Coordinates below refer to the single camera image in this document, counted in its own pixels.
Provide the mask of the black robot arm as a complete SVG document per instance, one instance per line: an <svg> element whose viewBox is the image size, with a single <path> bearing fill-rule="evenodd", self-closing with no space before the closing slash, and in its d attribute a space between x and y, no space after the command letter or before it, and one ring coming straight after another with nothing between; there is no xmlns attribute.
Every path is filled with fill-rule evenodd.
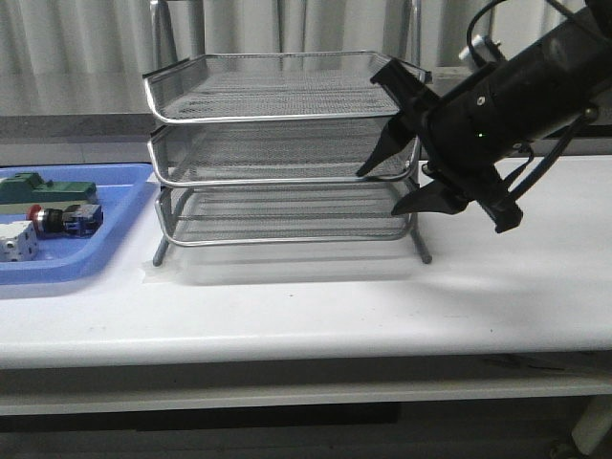
<svg viewBox="0 0 612 459"><path fill-rule="evenodd" d="M596 121L597 99L611 87L611 5L589 1L511 59L470 50L475 71L443 96L397 59L372 77L398 105L364 176L408 143L426 149L426 186L407 194L394 214L457 214L476 202L497 232L522 219L518 199Z"/></svg>

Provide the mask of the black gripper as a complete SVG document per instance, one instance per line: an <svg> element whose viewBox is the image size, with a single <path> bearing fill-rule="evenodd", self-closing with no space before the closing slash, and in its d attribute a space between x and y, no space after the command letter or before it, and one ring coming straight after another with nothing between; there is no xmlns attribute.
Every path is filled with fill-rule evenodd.
<svg viewBox="0 0 612 459"><path fill-rule="evenodd" d="M430 90L396 58L371 77L399 111L383 127L356 175L365 176L414 139L420 140L428 155L423 171L430 183L400 199L392 215L455 215L476 202L493 220L496 232L520 224L523 212L494 166L519 141L504 126L492 102L489 79L497 68L487 64L443 96Z"/></svg>

